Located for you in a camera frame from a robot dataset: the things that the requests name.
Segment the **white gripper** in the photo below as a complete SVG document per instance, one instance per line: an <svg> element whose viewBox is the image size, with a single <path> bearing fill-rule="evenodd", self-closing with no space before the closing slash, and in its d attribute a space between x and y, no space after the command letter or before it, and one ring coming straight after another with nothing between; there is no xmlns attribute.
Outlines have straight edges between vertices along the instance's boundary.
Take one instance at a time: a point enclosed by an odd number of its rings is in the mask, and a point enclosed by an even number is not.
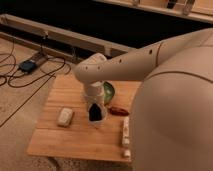
<svg viewBox="0 0 213 171"><path fill-rule="evenodd" d="M103 83L95 82L92 84L84 84L83 90L84 99L87 104L86 109L89 117L89 123L95 128L100 128L107 115L104 104L105 93Z"/></svg>

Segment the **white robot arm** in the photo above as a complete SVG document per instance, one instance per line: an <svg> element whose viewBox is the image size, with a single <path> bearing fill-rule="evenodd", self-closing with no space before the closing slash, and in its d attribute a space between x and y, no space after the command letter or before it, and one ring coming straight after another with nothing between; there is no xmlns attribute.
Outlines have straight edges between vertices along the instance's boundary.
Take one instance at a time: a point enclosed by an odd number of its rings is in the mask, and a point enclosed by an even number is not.
<svg viewBox="0 0 213 171"><path fill-rule="evenodd" d="M84 84L138 81L130 114L133 171L213 171L213 28L117 56L95 54Z"/></svg>

